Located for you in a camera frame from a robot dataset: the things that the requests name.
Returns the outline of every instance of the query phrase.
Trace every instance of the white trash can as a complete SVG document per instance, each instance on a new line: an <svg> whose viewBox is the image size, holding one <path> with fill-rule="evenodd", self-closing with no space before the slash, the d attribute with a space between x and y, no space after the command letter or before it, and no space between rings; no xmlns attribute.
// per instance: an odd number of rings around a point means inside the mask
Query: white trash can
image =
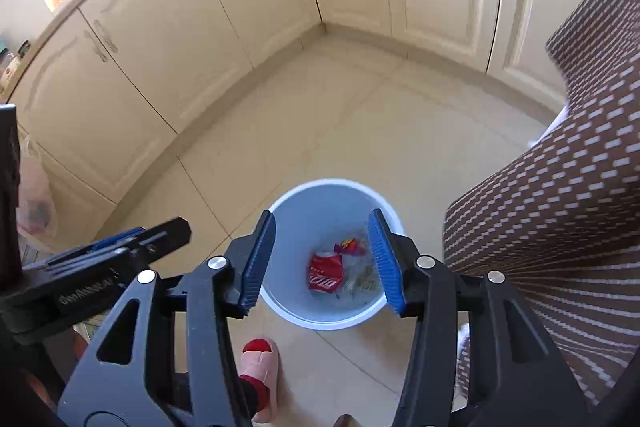
<svg viewBox="0 0 640 427"><path fill-rule="evenodd" d="M307 286L311 254L320 245L366 233L374 208L385 215L391 232L404 235L396 211L369 187L349 180L317 180L290 190L273 203L276 241L260 295L289 322L311 330L341 330L364 322L386 303L380 284L367 302L353 299L340 307L327 304Z"/></svg>

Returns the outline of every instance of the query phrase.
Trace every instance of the patterned cloth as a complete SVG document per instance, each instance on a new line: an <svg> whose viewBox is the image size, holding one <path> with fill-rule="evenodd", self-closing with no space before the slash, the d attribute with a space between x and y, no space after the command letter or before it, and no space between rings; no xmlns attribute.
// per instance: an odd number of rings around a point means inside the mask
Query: patterned cloth
<svg viewBox="0 0 640 427"><path fill-rule="evenodd" d="M455 201L444 224L446 264L503 272L592 405L640 345L639 23L640 0L578 6L547 45L566 80L567 119ZM465 394L469 358L467 343Z"/></svg>

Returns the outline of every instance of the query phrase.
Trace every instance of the pink plastic bag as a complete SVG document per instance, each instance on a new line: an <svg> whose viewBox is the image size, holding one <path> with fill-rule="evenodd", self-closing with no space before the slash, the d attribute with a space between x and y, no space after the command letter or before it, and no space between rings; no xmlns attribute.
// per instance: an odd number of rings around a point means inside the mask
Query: pink plastic bag
<svg viewBox="0 0 640 427"><path fill-rule="evenodd" d="M30 145L29 136L20 144L18 203L15 217L19 232L56 234L58 220L49 179L42 168L40 153Z"/></svg>

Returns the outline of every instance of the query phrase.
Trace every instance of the wall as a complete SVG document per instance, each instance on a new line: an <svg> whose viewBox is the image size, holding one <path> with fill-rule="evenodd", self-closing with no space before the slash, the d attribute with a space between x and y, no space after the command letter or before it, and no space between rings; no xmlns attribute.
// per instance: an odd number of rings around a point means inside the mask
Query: wall
<svg viewBox="0 0 640 427"><path fill-rule="evenodd" d="M44 0L0 0L0 41L12 51L33 42L53 19Z"/></svg>

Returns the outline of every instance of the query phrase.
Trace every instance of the metal handle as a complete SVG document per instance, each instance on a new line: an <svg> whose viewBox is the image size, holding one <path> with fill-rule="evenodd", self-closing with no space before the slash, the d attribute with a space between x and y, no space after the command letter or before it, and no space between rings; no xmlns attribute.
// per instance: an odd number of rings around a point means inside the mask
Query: metal handle
<svg viewBox="0 0 640 427"><path fill-rule="evenodd" d="M94 25L95 25L95 28L100 32L100 37L102 38L104 43L107 44L107 47L113 53L117 53L118 47L113 43L113 41L111 40L111 36L107 33L107 31L104 29L102 24L100 24L100 21L98 19L94 20Z"/></svg>
<svg viewBox="0 0 640 427"><path fill-rule="evenodd" d="M107 55L105 55L102 52L102 49L100 48L100 44L98 44L98 42L95 41L94 34L92 34L89 30L84 30L84 36L91 41L91 44L94 45L94 52L96 52L98 57L100 57L100 60L103 62L107 62L107 60L109 59L107 58Z"/></svg>

